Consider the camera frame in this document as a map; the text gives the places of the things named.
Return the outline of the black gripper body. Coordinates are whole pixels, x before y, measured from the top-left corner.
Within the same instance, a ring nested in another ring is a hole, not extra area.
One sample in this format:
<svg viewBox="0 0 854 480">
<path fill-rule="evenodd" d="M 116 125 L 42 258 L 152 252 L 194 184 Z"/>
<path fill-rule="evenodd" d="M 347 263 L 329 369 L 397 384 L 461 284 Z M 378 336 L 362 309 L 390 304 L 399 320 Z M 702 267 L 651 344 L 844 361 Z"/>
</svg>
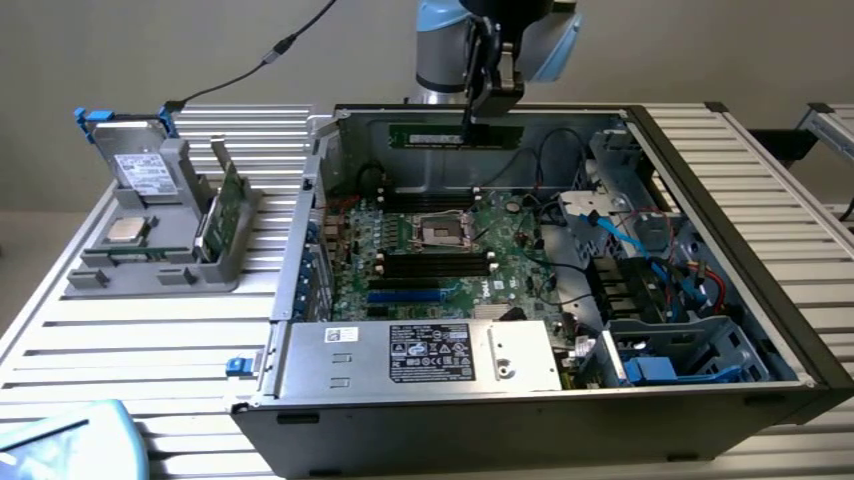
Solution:
<svg viewBox="0 0 854 480">
<path fill-rule="evenodd" d="M 474 15 L 493 20 L 539 20 L 553 10 L 553 0 L 461 0 Z"/>
</svg>

